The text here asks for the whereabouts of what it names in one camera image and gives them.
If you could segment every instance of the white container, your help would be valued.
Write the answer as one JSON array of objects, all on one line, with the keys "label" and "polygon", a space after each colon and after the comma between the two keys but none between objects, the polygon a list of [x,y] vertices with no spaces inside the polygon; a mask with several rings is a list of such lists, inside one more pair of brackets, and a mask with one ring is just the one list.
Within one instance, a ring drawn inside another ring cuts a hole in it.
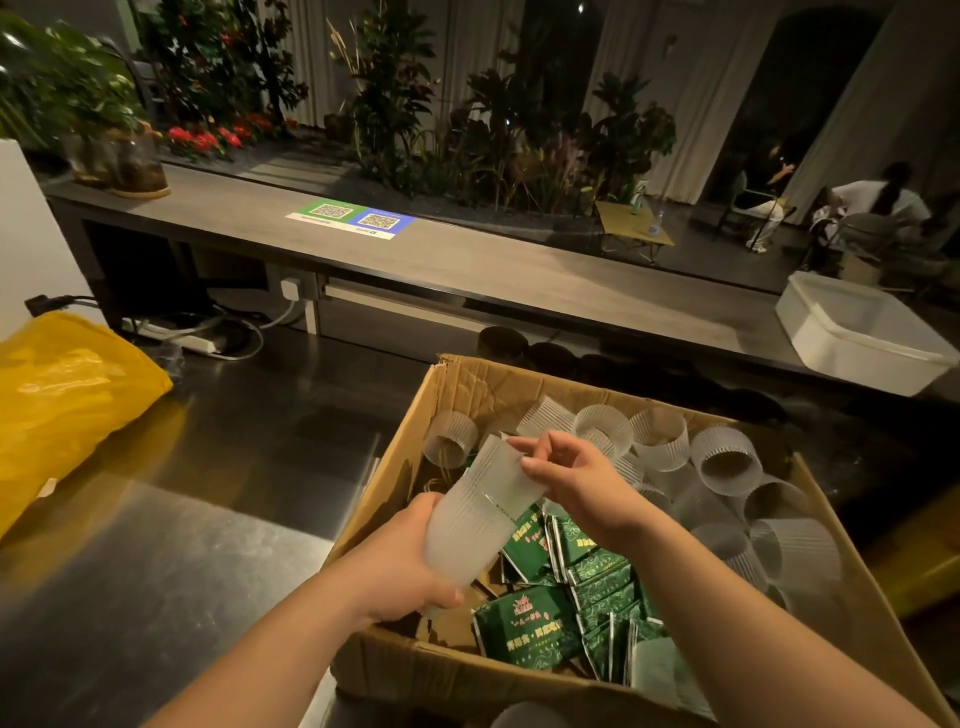
[{"label": "white container", "polygon": [[797,272],[777,315],[806,366],[912,397],[960,363],[960,352],[889,293]]}]

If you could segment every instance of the qr code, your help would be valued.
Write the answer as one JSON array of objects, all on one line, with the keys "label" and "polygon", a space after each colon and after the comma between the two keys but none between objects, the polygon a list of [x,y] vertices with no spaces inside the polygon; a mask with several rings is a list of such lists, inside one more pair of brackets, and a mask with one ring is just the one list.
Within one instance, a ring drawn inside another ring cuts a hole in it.
[{"label": "qr code", "polygon": [[398,217],[388,217],[387,215],[377,215],[374,212],[364,215],[356,221],[357,225],[369,225],[371,228],[380,228],[388,231],[394,225],[400,222]]},{"label": "qr code", "polygon": [[347,217],[351,212],[353,212],[352,207],[340,207],[339,205],[320,205],[319,207],[314,207],[310,212],[314,215],[322,215],[323,217],[335,217],[337,219],[341,217]]}]

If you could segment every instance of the long table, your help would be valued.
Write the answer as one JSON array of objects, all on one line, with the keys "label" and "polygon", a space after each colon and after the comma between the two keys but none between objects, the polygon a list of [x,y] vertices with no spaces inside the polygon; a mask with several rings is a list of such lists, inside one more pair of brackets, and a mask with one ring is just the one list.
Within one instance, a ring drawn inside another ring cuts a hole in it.
[{"label": "long table", "polygon": [[[165,165],[174,192],[127,200],[67,182],[48,190],[67,239],[96,220],[192,245],[483,307],[600,338],[654,340],[814,374],[774,311],[777,297],[488,232],[416,219],[393,239],[288,219],[316,198]],[[82,269],[93,264],[78,255]]]}]

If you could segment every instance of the left hand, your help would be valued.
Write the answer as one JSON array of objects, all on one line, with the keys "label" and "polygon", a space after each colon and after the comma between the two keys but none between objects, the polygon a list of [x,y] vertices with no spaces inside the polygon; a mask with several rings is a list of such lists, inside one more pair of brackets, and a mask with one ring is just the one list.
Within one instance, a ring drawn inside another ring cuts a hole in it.
[{"label": "left hand", "polygon": [[421,493],[327,570],[353,601],[358,629],[406,617],[429,604],[449,609],[463,603],[463,593],[423,561],[426,525],[442,497]]}]

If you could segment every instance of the ribbed plastic cup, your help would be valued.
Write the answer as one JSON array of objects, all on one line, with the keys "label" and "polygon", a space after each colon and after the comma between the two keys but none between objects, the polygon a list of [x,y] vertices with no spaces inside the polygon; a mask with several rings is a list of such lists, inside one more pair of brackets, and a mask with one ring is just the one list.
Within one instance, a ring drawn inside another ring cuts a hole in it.
[{"label": "ribbed plastic cup", "polygon": [[573,434],[587,439],[587,433],[592,429],[603,432],[613,443],[611,460],[627,454],[634,443],[634,432],[630,421],[615,407],[608,404],[591,404],[577,413],[573,420]]},{"label": "ribbed plastic cup", "polygon": [[577,437],[593,443],[605,457],[611,460],[616,458],[616,445],[613,443],[613,440],[596,427],[587,429],[583,434],[577,435]]},{"label": "ribbed plastic cup", "polygon": [[747,523],[758,519],[800,518],[810,512],[810,499],[800,488],[766,473],[746,496],[732,497],[730,505]]},{"label": "ribbed plastic cup", "polygon": [[766,590],[767,579],[763,566],[756,558],[747,534],[725,523],[697,526],[690,533],[731,570],[762,592]]},{"label": "ribbed plastic cup", "polygon": [[837,544],[813,519],[761,519],[750,529],[750,541],[775,586],[816,591],[843,576]]},{"label": "ribbed plastic cup", "polygon": [[686,419],[682,412],[654,407],[630,418],[634,450],[644,467],[654,471],[675,471],[690,455]]},{"label": "ribbed plastic cup", "polygon": [[543,495],[544,489],[523,474],[520,457],[491,435],[430,516],[424,560],[458,587],[476,578],[513,536],[514,521]]},{"label": "ribbed plastic cup", "polygon": [[670,498],[660,490],[655,488],[648,483],[638,483],[636,485],[636,490],[651,503],[656,505],[663,513],[670,513],[671,502]]},{"label": "ribbed plastic cup", "polygon": [[766,594],[780,607],[835,646],[849,641],[850,614],[836,595],[770,584]]},{"label": "ribbed plastic cup", "polygon": [[720,496],[746,496],[763,477],[750,438],[732,427],[708,427],[690,442],[690,462]]},{"label": "ribbed plastic cup", "polygon": [[634,486],[634,488],[646,482],[646,478],[643,475],[643,466],[640,465],[640,461],[636,455],[632,455],[629,452],[623,457],[618,457],[614,460],[613,468],[620,473],[624,480]]},{"label": "ribbed plastic cup", "polygon": [[560,432],[573,430],[573,413],[555,400],[543,395],[516,425],[516,434],[523,437],[540,437],[548,429]]},{"label": "ribbed plastic cup", "polygon": [[423,457],[438,468],[453,470],[467,461],[477,441],[477,425],[460,412],[441,412],[423,440]]},{"label": "ribbed plastic cup", "polygon": [[699,479],[673,499],[670,512],[676,521],[691,531],[708,523],[723,523],[741,531],[747,530],[747,524],[741,522],[723,499]]},{"label": "ribbed plastic cup", "polygon": [[714,719],[703,691],[693,679],[677,646],[669,637],[645,640],[633,646],[631,687],[661,705]]}]

